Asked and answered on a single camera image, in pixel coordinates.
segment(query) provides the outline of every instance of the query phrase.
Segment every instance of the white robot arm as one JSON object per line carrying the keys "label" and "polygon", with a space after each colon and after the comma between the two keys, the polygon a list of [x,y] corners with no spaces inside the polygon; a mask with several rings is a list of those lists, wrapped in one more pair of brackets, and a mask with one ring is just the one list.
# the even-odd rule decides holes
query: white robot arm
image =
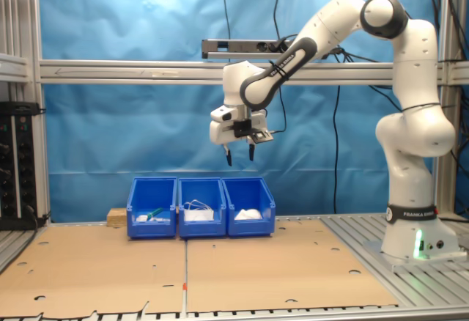
{"label": "white robot arm", "polygon": [[432,176],[423,157],[445,155],[455,132],[437,93],[437,39],[433,25],[407,17],[397,0],[332,0],[303,27],[272,66],[233,62],[224,68],[224,105],[211,113],[210,140],[273,140],[262,111],[278,88],[305,63],[320,58],[356,30],[390,40],[394,48],[393,92],[402,113],[382,118],[376,135],[389,169],[388,228],[382,250],[392,259],[448,259],[464,256],[457,237],[438,218]]}

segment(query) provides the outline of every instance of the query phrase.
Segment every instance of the green light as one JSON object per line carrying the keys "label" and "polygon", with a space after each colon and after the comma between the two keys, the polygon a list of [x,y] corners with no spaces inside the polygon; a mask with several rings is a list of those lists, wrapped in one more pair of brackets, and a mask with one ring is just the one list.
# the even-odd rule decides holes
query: green light
{"label": "green light", "polygon": [[416,244],[413,249],[413,257],[417,258],[420,253],[420,242],[422,240],[422,230],[419,229],[416,234]]}

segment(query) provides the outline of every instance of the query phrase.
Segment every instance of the blue curtain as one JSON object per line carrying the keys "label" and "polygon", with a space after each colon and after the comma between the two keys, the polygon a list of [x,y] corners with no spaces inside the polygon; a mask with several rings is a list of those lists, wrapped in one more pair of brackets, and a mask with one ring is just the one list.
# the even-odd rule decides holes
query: blue curtain
{"label": "blue curtain", "polygon": [[[276,39],[275,0],[226,0],[232,39]],[[282,36],[299,32],[330,0],[279,0]],[[413,18],[432,21],[430,0],[400,0]],[[227,38],[223,0],[40,0],[45,59],[201,61],[201,40]],[[342,46],[392,60],[389,42],[354,33]],[[124,207],[135,176],[263,176],[277,213],[332,212],[336,86],[283,88],[288,129],[258,146],[232,147],[233,167],[210,143],[210,112],[221,86],[46,85],[52,218],[105,219]],[[277,98],[272,129],[283,127]],[[375,136],[393,106],[367,86],[343,86],[337,113],[340,213],[383,212],[388,170]]]}

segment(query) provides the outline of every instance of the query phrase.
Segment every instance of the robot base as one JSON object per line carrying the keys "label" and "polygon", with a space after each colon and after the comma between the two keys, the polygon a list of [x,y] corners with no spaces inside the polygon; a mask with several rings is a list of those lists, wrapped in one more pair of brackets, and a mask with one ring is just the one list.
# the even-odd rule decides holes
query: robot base
{"label": "robot base", "polygon": [[383,253],[381,251],[382,244],[383,243],[380,240],[375,240],[365,242],[363,246],[381,265],[390,270],[392,273],[401,273],[403,268],[410,268],[413,266],[423,266],[444,262],[464,262],[468,259],[468,254],[464,250],[439,255],[429,259],[399,259],[397,257],[392,257]]}
{"label": "robot base", "polygon": [[388,223],[383,243],[369,242],[367,250],[394,272],[398,266],[466,260],[461,245],[456,233],[435,218]]}

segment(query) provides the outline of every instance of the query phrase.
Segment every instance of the blue bin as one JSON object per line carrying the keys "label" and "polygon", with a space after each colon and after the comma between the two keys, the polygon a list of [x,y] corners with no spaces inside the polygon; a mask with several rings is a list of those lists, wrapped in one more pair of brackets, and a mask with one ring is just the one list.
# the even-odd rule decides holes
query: blue bin
{"label": "blue bin", "polygon": [[[210,206],[213,221],[184,221],[184,203],[194,199]],[[223,237],[226,235],[226,202],[220,178],[179,179],[179,236]]]}
{"label": "blue bin", "polygon": [[[136,177],[127,203],[127,234],[131,238],[174,237],[176,235],[176,177]],[[157,218],[169,221],[137,222],[136,218],[161,207]]]}
{"label": "blue bin", "polygon": [[[222,182],[228,203],[230,237],[255,237],[274,232],[276,204],[263,178],[223,178]],[[242,209],[256,209],[262,219],[236,221],[235,217]]]}

